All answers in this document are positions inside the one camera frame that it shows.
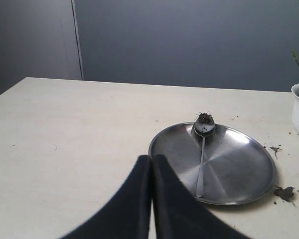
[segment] gray wall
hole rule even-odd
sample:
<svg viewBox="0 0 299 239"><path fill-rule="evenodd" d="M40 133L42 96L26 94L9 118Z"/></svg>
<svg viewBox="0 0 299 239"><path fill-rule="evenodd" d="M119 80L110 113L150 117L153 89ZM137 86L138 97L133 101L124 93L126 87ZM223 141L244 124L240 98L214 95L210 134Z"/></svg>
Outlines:
<svg viewBox="0 0 299 239"><path fill-rule="evenodd" d="M289 91L298 0L76 0L86 80Z"/></svg>
<svg viewBox="0 0 299 239"><path fill-rule="evenodd" d="M0 0L0 94L28 76L81 79L71 0Z"/></svg>

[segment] oval plate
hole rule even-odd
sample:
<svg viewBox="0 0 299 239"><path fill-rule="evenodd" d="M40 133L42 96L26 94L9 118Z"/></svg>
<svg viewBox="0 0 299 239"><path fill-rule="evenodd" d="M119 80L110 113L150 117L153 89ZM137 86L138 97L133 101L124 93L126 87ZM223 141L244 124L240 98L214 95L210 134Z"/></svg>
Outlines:
<svg viewBox="0 0 299 239"><path fill-rule="evenodd" d="M216 125L205 140L204 196L196 197L202 139L193 122L170 126L158 133L149 147L149 156L166 156L171 167L199 201L217 205L238 205L255 201L276 181L276 166L268 152L249 136Z"/></svg>

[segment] spoon handle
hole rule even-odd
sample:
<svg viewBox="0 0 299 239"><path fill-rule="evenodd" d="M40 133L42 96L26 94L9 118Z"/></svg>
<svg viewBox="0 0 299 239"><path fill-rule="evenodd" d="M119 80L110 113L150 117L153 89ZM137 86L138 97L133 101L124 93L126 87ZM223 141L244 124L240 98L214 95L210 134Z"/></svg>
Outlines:
<svg viewBox="0 0 299 239"><path fill-rule="evenodd" d="M196 196L202 197L204 194L204 147L205 147L205 137L203 137L203 142L201 146L201 158L200 158L200 166L197 180L197 188L196 188Z"/></svg>

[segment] metal spoon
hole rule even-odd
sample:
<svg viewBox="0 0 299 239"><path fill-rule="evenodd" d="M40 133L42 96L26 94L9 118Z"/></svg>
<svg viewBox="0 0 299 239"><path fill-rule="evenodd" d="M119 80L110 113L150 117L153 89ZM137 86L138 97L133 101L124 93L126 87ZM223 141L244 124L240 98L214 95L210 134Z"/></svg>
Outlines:
<svg viewBox="0 0 299 239"><path fill-rule="evenodd" d="M216 125L213 120L213 117L207 113L200 114L197 121L194 124L194 130L196 134L203 138L201 146L201 158L199 166L199 174L197 179L197 188L196 196L202 197L204 194L204 147L205 147L205 138L212 135L215 132Z"/></svg>

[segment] white table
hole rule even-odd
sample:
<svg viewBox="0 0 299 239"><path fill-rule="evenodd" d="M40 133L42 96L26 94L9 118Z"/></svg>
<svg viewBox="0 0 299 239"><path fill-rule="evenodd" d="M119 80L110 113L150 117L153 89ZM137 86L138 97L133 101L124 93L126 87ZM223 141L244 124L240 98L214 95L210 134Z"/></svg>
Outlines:
<svg viewBox="0 0 299 239"><path fill-rule="evenodd" d="M278 160L269 150L278 184L299 190L292 107L291 93L26 78L0 96L0 239L71 231L114 195L159 131L200 111L267 148L281 144ZM299 238L296 197L296 208L268 194L209 209L253 238Z"/></svg>

